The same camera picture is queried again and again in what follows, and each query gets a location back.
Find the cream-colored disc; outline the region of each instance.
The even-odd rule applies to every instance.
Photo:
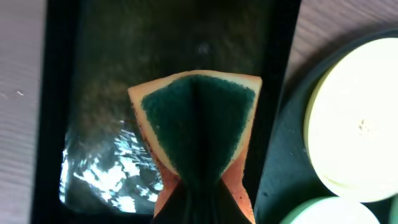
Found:
[[[304,138],[335,194],[373,202],[398,192],[398,39],[364,44],[325,74],[308,104]]]
[[[378,224],[364,205],[339,197],[313,199],[290,212],[280,224]]]

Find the black plate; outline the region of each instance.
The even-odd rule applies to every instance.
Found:
[[[280,223],[295,207],[312,198],[333,196],[309,163],[303,142],[303,119],[315,85],[344,55],[367,42],[398,37],[398,30],[385,30],[355,40],[316,66],[283,106],[275,124],[261,179],[255,213],[258,223]],[[367,203],[381,223],[388,223],[391,200]]]
[[[31,223],[149,223],[151,220],[151,215],[115,215],[113,213],[84,215],[70,210],[59,200],[62,151],[65,147],[69,102],[73,88],[71,80],[76,70],[75,55],[79,51],[80,31],[87,29],[82,25],[86,17],[81,14],[81,11],[98,10],[93,4],[100,4],[99,2],[104,2],[104,0],[48,0],[47,3],[39,139]],[[201,68],[222,72],[250,73],[262,77],[264,84],[243,180],[249,197],[254,203],[277,111],[300,0],[181,0],[181,4],[177,0],[167,2],[163,0],[109,0],[108,3],[109,9],[102,7],[100,10],[112,12],[114,16],[108,13],[108,17],[92,18],[95,24],[102,21],[108,27],[112,27],[113,19],[122,17],[124,16],[122,13],[126,13],[114,11],[115,7],[119,7],[118,4],[136,4],[137,6],[145,4],[156,10],[154,14],[148,14],[146,11],[133,8],[136,13],[141,13],[142,17],[127,21],[127,24],[138,22],[145,25],[148,22],[147,15],[150,18],[167,18],[165,21],[158,21],[157,26],[149,26],[146,33],[138,34],[143,43],[146,41],[155,43],[150,45],[153,46],[151,50],[158,50],[161,58],[156,61],[154,68],[160,69],[161,72],[158,74],[162,76]],[[198,7],[192,7],[192,3],[197,4]],[[255,13],[250,11],[242,13],[248,5]],[[186,6],[191,11],[184,11]],[[236,21],[246,23],[242,26],[242,24],[236,24]],[[103,34],[117,37],[123,35],[123,32],[131,33],[129,29],[124,29],[120,33],[101,33],[104,29],[101,26],[93,26],[91,29],[101,34],[96,36],[97,38],[90,37],[93,40],[89,43],[91,45],[98,44],[98,41],[105,38]],[[198,49],[195,47],[198,43],[207,40],[217,41],[223,35],[227,36],[227,39],[221,39],[221,45],[228,48],[233,43],[232,49],[222,51],[218,45],[210,44],[209,50],[213,54],[205,57],[192,54]],[[108,54],[115,59],[122,57],[118,54],[118,50],[125,50],[121,48],[118,40],[115,39],[115,48],[110,47],[110,54]],[[148,45],[144,44],[138,49],[145,52],[146,50],[143,49],[145,46]],[[102,45],[98,48],[93,47],[92,56],[95,57],[95,50],[101,48]],[[217,61],[219,58],[216,56],[220,54],[223,59]]]

